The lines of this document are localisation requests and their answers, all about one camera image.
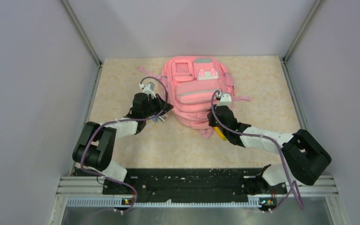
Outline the pink student backpack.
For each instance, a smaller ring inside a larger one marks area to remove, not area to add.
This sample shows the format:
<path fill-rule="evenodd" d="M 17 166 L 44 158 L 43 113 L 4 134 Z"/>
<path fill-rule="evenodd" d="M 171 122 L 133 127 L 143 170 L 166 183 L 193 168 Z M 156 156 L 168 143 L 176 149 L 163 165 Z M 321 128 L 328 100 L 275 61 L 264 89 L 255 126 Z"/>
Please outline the pink student backpack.
<path fill-rule="evenodd" d="M 168 91 L 172 112 L 184 126 L 200 131 L 209 138 L 208 113 L 214 91 L 228 93 L 232 101 L 252 101 L 249 96 L 237 96 L 235 82 L 227 66 L 212 57 L 178 56 L 166 62 L 162 73 L 156 75 L 143 67 L 137 70 L 159 79 Z"/>

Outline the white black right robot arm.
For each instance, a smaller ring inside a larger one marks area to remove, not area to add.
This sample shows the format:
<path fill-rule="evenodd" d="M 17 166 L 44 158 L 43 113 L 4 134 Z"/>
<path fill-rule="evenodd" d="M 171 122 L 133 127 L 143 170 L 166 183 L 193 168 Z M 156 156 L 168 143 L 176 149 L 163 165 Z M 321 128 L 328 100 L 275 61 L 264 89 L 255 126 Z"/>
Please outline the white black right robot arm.
<path fill-rule="evenodd" d="M 275 185 L 286 181 L 312 186 L 332 162 L 330 154 L 304 129 L 295 133 L 262 130 L 239 122 L 224 105 L 214 105 L 208 119 L 209 125 L 218 127 L 231 144 L 259 148 L 280 156 L 281 163 L 267 165 L 257 175 L 256 187 L 262 193 L 269 193 Z"/>

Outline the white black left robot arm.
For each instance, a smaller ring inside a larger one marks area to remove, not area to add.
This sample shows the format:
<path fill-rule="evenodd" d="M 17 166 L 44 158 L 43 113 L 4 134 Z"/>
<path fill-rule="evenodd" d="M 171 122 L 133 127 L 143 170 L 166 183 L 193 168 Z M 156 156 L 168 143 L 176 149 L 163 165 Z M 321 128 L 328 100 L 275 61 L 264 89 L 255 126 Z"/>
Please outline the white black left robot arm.
<path fill-rule="evenodd" d="M 104 126 L 92 121 L 84 125 L 72 159 L 76 163 L 83 163 L 84 167 L 100 176 L 115 180 L 113 186 L 119 193 L 129 192 L 132 182 L 126 178 L 126 168 L 112 159 L 115 141 L 140 133 L 146 126 L 147 119 L 164 120 L 165 114 L 173 108 L 172 104 L 158 94 L 135 94 L 132 107 L 124 118 Z"/>

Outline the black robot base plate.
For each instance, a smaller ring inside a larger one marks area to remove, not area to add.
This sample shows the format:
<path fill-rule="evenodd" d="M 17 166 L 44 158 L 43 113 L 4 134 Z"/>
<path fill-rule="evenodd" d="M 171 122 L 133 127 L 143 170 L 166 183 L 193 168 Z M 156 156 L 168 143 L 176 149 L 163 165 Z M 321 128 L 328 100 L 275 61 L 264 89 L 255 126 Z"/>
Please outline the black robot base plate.
<path fill-rule="evenodd" d="M 246 203 L 251 195 L 285 194 L 286 185 L 257 183 L 261 168 L 128 169 L 125 186 L 104 181 L 104 195 L 138 193 L 137 203 Z"/>

